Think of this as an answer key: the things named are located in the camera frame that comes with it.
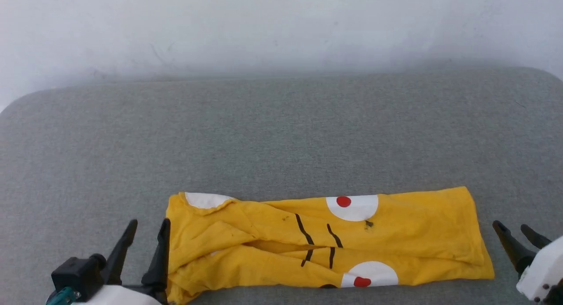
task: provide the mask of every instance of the yellow t-shirt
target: yellow t-shirt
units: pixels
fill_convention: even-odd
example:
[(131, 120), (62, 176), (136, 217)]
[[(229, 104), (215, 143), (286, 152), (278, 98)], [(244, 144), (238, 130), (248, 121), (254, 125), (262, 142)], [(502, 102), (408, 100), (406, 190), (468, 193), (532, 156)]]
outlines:
[(168, 300), (251, 285), (374, 287), (493, 279), (465, 187), (239, 201), (170, 197)]

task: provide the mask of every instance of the gray fabric surface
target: gray fabric surface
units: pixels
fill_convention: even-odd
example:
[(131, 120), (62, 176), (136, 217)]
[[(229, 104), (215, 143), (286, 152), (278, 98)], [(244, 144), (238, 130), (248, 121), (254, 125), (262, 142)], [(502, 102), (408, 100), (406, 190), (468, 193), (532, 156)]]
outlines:
[(2, 304), (42, 304), (68, 257), (139, 229), (125, 283), (146, 271), (169, 195), (275, 200), (466, 185), (493, 281), (418, 287), (237, 287), (194, 304), (528, 304), (491, 223), (563, 234), (563, 83), (474, 69), (73, 87), (0, 114)]

